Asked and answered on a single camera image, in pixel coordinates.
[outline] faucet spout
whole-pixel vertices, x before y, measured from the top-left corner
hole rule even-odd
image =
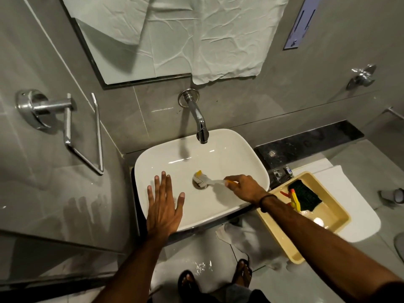
[[[208,138],[209,138],[209,131],[206,128],[205,118],[203,117],[201,111],[199,110],[198,105],[196,104],[196,101],[199,98],[198,91],[195,89],[187,89],[180,94],[179,98],[181,97],[181,95],[184,96],[184,99],[185,99],[186,103],[188,104],[189,111],[191,112],[192,116],[194,117],[194,119],[196,121],[196,129],[197,129],[196,138],[202,144],[207,143]]]

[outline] sandal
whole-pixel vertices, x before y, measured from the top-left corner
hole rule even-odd
[[[250,266],[249,266],[249,261],[242,258],[242,259],[240,259],[240,260],[237,262],[237,265],[236,265],[236,267],[235,267],[235,273],[234,273],[234,275],[233,275],[233,279],[231,280],[231,283],[232,283],[232,284],[235,284],[235,282],[237,281],[237,279],[238,279],[240,276],[242,276],[243,281],[244,281],[244,287],[247,287],[247,288],[248,288],[248,286],[250,286],[251,280],[248,280],[248,279],[247,279],[247,276],[245,275],[245,272],[244,272],[245,266],[247,266],[247,269],[248,269],[248,271],[249,271],[249,273],[250,273],[250,277],[251,277],[251,278],[253,277],[253,271],[251,270],[251,268],[250,268]]]
[[[191,276],[191,281],[187,279],[187,275]],[[200,293],[200,289],[198,284],[196,283],[195,277],[191,271],[185,270],[183,273],[180,274],[178,278],[178,293],[183,302],[185,302],[190,296],[194,296],[195,293]]]

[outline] wrist band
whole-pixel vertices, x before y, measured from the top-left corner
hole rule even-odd
[[[268,198],[268,197],[272,197],[272,195],[271,195],[271,194],[265,195],[265,196],[263,196],[262,198],[260,198],[260,199],[259,199],[259,202],[258,202],[258,206],[260,207],[261,212],[263,212],[263,213],[266,213],[267,211],[266,211],[265,209],[263,209],[263,207],[262,207],[262,202],[264,201],[265,198]]]

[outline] green scrub pad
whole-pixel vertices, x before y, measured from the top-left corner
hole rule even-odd
[[[299,200],[301,210],[310,210],[311,212],[322,201],[312,192],[310,188],[303,184],[301,180],[296,180],[288,186],[288,189],[294,189],[296,197]]]

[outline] person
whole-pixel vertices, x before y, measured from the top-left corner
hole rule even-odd
[[[403,281],[351,244],[300,215],[280,201],[251,177],[225,178],[226,187],[240,199],[260,207],[272,216],[320,278],[346,302],[402,301]],[[145,303],[161,249],[169,235],[177,231],[182,218],[185,194],[180,193],[175,208],[170,175],[154,178],[155,192],[147,187],[149,212],[147,239],[119,268],[116,275],[93,303]],[[246,260],[240,260],[233,284],[226,293],[228,303],[269,302],[260,290],[248,289],[252,272]],[[190,271],[180,275],[179,294],[184,303],[218,302],[201,293]]]

